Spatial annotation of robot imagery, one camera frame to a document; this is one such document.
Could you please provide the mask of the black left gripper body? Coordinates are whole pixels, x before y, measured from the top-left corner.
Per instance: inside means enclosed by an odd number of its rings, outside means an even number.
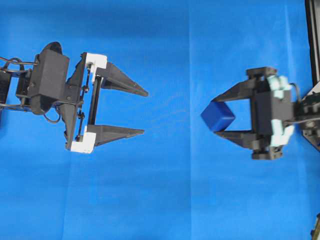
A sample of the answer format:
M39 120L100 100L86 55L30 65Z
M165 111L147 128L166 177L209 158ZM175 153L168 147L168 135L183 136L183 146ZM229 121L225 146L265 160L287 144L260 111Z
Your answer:
M92 153L97 139L94 129L95 111L98 106L100 85L103 77L97 74L98 69L105 69L108 57L102 54L84 52L71 77L66 81L67 89L73 90L75 96L67 95L67 102L58 105L58 112L65 125L65 148L76 153ZM88 123L83 125L85 94L89 91L89 82L93 84Z

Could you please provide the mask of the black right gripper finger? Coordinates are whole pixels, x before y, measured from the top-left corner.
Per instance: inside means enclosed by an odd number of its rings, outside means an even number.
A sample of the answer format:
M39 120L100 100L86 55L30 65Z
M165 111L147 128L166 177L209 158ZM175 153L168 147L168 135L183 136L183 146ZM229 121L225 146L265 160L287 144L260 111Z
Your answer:
M260 149L260 140L258 134L252 130L224 130L215 131L214 133L242 148L250 150Z
M235 100L244 100L252 97L254 89L256 87L255 79L248 79L237 83L224 93L216 96L213 102L228 102Z

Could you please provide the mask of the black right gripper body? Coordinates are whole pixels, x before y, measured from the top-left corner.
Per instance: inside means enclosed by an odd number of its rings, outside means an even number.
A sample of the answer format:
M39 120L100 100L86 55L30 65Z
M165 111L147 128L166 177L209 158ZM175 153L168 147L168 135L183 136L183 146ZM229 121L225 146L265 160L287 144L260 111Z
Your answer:
M255 85L251 106L254 109L254 131L259 139L259 148L252 152L254 160L275 160L283 156L283 147L288 144L295 127L286 121L294 116L292 85L288 78L278 75L273 67L258 67L246 70L249 80Z

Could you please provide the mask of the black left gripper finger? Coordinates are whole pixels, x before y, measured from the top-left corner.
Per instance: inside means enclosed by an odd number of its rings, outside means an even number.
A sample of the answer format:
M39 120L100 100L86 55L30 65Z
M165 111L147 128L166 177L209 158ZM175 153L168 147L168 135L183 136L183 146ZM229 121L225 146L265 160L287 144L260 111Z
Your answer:
M144 132L142 129L88 124L86 128L86 147L97 147L120 139L142 135Z
M102 89L117 90L143 97L147 97L149 95L149 93L138 83L131 80L111 62L108 62L105 68L98 67L96 69L96 74L103 78L101 82Z

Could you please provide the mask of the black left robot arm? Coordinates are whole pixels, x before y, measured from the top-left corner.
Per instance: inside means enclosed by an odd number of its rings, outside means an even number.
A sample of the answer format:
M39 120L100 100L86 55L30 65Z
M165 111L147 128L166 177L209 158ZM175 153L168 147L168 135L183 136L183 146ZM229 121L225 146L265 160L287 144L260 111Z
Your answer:
M84 52L71 77L69 58L47 49L36 55L30 68L19 58L0 69L0 108L45 116L55 110L65 125L65 148L90 154L95 147L142 135L142 129L97 125L101 90L117 90L146 97L105 55Z

